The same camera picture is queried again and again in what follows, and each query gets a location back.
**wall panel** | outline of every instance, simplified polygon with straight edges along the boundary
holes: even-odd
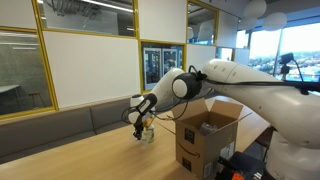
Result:
[[[250,55],[249,49],[237,48],[235,49],[234,62],[243,64],[243,65],[248,65],[249,55]]]
[[[59,108],[140,93],[136,39],[44,32]]]
[[[31,0],[0,0],[0,26],[36,29]]]
[[[201,70],[207,61],[215,58],[215,54],[216,47],[214,46],[187,44],[186,70],[190,65]]]
[[[186,42],[187,0],[138,0],[140,38]]]
[[[237,17],[219,11],[217,46],[236,47],[238,21]]]

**ceiling light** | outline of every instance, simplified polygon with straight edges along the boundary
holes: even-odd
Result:
[[[13,37],[30,37],[36,38],[35,34],[19,34],[19,33],[9,33],[9,32],[0,32],[0,36],[13,36]]]
[[[0,42],[0,45],[21,45],[21,46],[39,46],[39,44],[29,44],[29,43],[12,43],[12,42]]]
[[[122,8],[122,7],[114,6],[114,5],[111,5],[111,4],[105,4],[105,3],[101,3],[101,2],[97,2],[97,1],[92,1],[92,0],[82,0],[82,1],[83,1],[83,2],[87,2],[87,3],[96,4],[96,5],[100,5],[100,6],[105,6],[105,7],[113,8],[113,9],[119,9],[119,10],[122,10],[122,11],[133,12],[133,10],[131,10],[131,9]]]
[[[14,50],[35,50],[34,47],[12,47]]]

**cardboard box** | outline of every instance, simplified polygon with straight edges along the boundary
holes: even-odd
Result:
[[[219,156],[230,158],[235,150],[238,118],[242,105],[215,100],[210,111],[204,99],[180,104],[172,109],[176,122],[176,160],[199,179],[216,175]],[[217,130],[202,135],[199,130],[206,122]]]

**glass wall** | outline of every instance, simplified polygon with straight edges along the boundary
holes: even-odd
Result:
[[[285,28],[280,55],[293,53],[304,81],[317,82],[320,76],[320,23]],[[288,63],[287,80],[301,81],[297,65]]]
[[[0,115],[52,106],[36,33],[0,30]]]
[[[189,1],[187,42],[193,44],[214,44],[217,12],[204,5]]]
[[[280,33],[281,30],[252,33],[248,66],[268,74],[273,74]]]
[[[249,32],[246,30],[237,32],[236,48],[248,48]]]
[[[38,0],[45,28],[134,36],[132,0]]]
[[[216,50],[216,58],[233,61],[233,49],[232,48],[224,48],[224,47],[217,47]]]
[[[281,79],[281,55],[293,53],[286,80],[318,82],[320,77],[320,23],[278,31],[252,33],[249,66]]]
[[[183,67],[183,46],[142,42],[144,90],[151,90],[170,69]]]

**wooden table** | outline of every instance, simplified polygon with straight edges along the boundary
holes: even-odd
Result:
[[[197,179],[175,160],[175,135],[154,125],[151,144],[126,126],[2,164],[0,179]]]
[[[206,99],[207,106],[211,107],[216,99],[220,101],[241,104],[232,98],[216,96],[214,98]],[[172,117],[173,115],[172,112],[169,111],[158,116],[160,118],[167,118],[168,116]],[[243,106],[239,119],[235,150],[243,152],[270,124],[247,106]],[[176,131],[174,121],[163,121],[156,119],[155,122],[172,133],[175,133]]]

